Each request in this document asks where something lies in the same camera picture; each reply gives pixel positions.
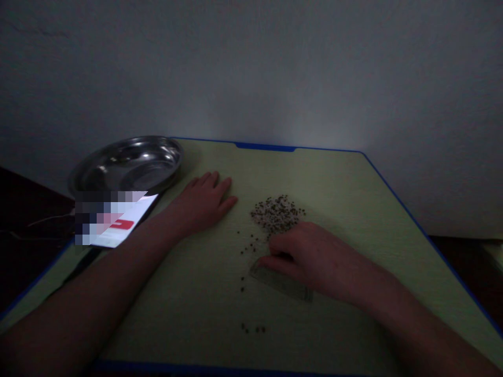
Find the hand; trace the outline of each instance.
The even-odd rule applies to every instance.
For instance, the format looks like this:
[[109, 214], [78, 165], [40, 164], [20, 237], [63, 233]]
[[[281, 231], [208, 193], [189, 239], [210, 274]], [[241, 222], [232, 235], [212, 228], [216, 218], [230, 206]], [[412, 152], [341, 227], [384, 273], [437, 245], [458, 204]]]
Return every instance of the hand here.
[[[394, 276], [359, 254], [343, 240], [313, 223], [299, 223], [269, 243], [271, 256], [260, 264], [281, 272], [337, 300], [369, 303]], [[288, 254], [291, 259], [282, 258]]]
[[231, 187], [231, 178], [226, 178], [221, 183], [217, 181], [216, 171], [194, 178], [158, 216], [169, 224], [179, 238], [210, 228], [237, 203], [236, 196], [222, 201]]

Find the phone screen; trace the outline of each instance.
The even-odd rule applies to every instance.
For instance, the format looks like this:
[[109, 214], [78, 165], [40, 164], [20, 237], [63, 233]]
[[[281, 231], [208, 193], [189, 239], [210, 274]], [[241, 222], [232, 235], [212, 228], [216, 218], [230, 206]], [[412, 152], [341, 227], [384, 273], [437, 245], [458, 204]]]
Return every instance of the phone screen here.
[[103, 233], [92, 242], [93, 246], [116, 248], [131, 234], [133, 229], [141, 221], [147, 210], [156, 200], [158, 194], [143, 196], [128, 209], [116, 222], [110, 225]]

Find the stainless steel bowl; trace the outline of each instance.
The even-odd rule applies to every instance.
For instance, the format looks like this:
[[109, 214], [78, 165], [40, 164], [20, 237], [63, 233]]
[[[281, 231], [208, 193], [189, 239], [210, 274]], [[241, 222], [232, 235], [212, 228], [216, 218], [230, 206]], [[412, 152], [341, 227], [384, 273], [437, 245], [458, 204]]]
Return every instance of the stainless steel bowl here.
[[71, 172], [68, 190], [148, 191], [171, 186], [183, 159], [183, 148], [164, 136], [141, 136], [110, 144], [84, 159]]

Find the light green surface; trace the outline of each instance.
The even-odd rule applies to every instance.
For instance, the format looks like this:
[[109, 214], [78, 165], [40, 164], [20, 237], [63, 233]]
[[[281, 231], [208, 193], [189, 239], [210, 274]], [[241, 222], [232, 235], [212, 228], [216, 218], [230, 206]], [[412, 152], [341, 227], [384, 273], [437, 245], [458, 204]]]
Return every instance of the light green surface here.
[[[241, 276], [267, 253], [263, 244], [257, 253], [240, 254], [250, 234], [260, 234], [249, 212], [268, 196], [288, 194], [306, 209], [306, 220], [324, 226], [392, 271], [434, 313], [503, 368], [503, 340], [362, 154], [180, 143], [186, 156], [181, 182], [163, 196], [153, 214], [192, 177], [208, 170], [232, 176], [231, 194], [239, 202], [214, 229], [185, 240], [166, 257], [102, 358], [395, 375], [382, 330], [360, 311], [317, 294], [312, 304], [293, 300], [249, 277], [242, 284]], [[4, 319], [4, 328], [38, 304], [38, 296], [51, 291], [54, 276], [64, 268], [71, 270], [70, 265], [76, 264], [72, 254], [67, 252]], [[256, 326], [265, 326], [266, 333], [256, 334]]]

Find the cable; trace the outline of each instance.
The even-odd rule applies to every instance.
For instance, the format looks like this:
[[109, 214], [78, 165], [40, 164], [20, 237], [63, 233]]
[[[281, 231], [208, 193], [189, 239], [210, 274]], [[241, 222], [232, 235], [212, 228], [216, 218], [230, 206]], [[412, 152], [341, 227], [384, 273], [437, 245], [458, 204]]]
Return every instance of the cable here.
[[66, 216], [75, 216], [75, 209], [72, 209], [72, 211], [69, 214], [66, 214], [66, 215], [50, 216], [50, 217], [43, 218], [42, 220], [34, 221], [33, 223], [28, 224], [26, 227], [28, 228], [28, 227], [30, 227], [32, 225], [35, 225], [35, 224], [38, 224], [38, 223], [41, 223], [43, 221], [50, 220], [50, 219], [53, 219], [53, 218], [66, 217]]
[[17, 234], [15, 234], [13, 231], [8, 232], [11, 236], [14, 238], [20, 240], [20, 241], [56, 241], [56, 240], [61, 240], [62, 238], [27, 238], [27, 237], [21, 237]]

